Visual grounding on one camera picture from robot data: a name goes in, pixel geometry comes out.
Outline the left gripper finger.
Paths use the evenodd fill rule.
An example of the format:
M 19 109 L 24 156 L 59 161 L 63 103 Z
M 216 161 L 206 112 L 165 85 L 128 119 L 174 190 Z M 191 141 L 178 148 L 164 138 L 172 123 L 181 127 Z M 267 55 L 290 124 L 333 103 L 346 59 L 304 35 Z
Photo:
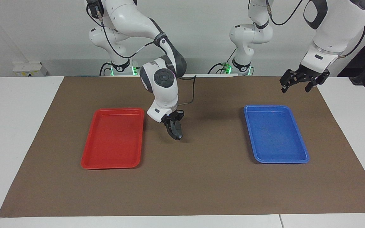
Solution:
M 295 79 L 281 79 L 282 93 L 285 94 L 288 91 L 288 88 L 290 88 L 293 84 L 296 84 Z
M 322 78 L 310 78 L 309 83 L 305 87 L 305 92 L 309 93 L 313 87 L 321 84 Z

